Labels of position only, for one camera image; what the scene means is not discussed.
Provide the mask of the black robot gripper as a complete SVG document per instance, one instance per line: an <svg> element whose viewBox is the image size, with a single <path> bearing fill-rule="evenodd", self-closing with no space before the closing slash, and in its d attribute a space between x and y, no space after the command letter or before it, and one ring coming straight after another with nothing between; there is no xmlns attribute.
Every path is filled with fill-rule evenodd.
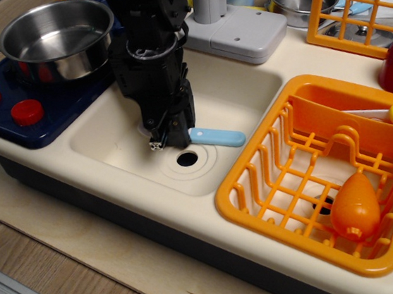
<svg viewBox="0 0 393 294"><path fill-rule="evenodd" d="M123 95L140 107L150 149L189 146L195 116L183 62L188 0L106 2L121 26L109 48L110 62Z"/></svg>

